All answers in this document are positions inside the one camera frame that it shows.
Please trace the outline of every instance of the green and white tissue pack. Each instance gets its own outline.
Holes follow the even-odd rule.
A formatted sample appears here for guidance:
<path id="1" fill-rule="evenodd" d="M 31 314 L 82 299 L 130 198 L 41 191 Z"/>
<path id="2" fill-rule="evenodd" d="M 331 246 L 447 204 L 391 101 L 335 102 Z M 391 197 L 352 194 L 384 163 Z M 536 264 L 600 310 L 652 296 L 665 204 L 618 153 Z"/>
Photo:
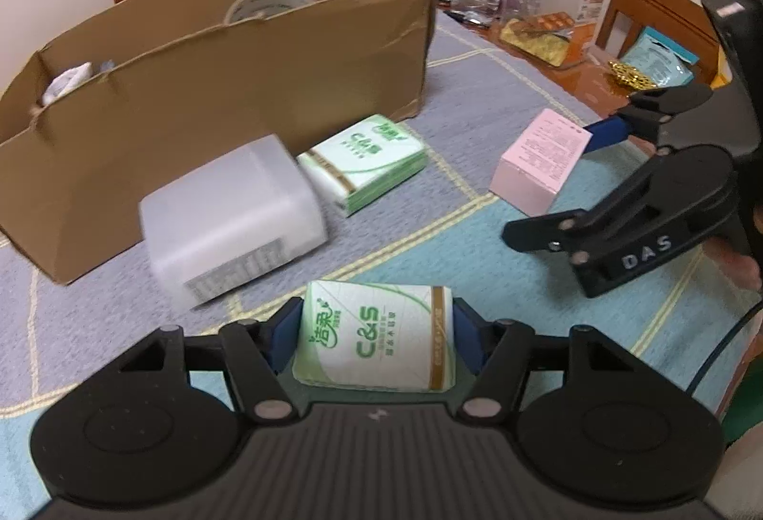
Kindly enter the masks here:
<path id="1" fill-rule="evenodd" d="M 450 289 L 310 282 L 292 373 L 318 387 L 447 391 L 455 383 Z"/>
<path id="2" fill-rule="evenodd" d="M 426 160 L 423 144 L 383 115 L 372 115 L 297 157 L 319 195 L 345 216 L 421 171 Z"/>

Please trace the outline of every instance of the pink box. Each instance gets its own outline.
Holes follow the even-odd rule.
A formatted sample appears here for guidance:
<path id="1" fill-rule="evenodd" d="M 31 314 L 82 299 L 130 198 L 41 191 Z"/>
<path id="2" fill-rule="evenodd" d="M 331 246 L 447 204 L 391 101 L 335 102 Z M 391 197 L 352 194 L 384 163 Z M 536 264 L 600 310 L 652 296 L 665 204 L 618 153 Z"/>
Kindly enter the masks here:
<path id="1" fill-rule="evenodd" d="M 589 139 L 587 130 L 544 109 L 501 156 L 490 190 L 526 215 L 547 213 Z"/>

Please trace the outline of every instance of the human hand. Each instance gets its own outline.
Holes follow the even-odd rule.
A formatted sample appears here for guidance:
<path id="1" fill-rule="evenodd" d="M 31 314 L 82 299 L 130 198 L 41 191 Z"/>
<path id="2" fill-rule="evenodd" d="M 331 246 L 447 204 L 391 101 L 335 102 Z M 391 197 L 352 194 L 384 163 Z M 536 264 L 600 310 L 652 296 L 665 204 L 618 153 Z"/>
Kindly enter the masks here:
<path id="1" fill-rule="evenodd" d="M 759 206 L 755 209 L 753 221 L 758 231 L 763 233 L 763 207 Z M 723 238 L 708 238 L 702 247 L 705 255 L 716 263 L 734 285 L 742 289 L 758 291 L 761 289 L 763 281 L 760 266 L 749 255 L 734 251 L 729 242 Z"/>

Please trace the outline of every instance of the open box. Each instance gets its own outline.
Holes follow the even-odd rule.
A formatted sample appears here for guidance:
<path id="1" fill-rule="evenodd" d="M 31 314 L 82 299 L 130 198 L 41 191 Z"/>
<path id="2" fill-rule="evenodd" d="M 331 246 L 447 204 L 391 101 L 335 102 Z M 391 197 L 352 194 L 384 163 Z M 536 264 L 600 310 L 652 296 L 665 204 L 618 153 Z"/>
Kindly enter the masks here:
<path id="1" fill-rule="evenodd" d="M 234 148 L 276 133 L 298 154 L 421 107 L 435 0 L 316 0 L 226 26 L 234 1 L 125 0 L 34 53 L 0 98 L 0 229 L 56 282 L 139 242 L 144 196 Z M 40 107 L 56 75 L 107 60 Z"/>

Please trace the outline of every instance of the barcode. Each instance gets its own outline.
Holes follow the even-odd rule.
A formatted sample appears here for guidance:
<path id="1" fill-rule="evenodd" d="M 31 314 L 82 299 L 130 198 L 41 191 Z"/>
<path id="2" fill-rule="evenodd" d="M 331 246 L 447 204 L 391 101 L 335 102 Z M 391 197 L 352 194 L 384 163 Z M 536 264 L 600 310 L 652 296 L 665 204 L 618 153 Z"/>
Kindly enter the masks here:
<path id="1" fill-rule="evenodd" d="M 199 304 L 206 303 L 229 289 L 270 272 L 284 262 L 283 244 L 281 238 L 276 238 L 254 251 L 194 277 L 186 282 L 186 287 L 193 292 Z"/>

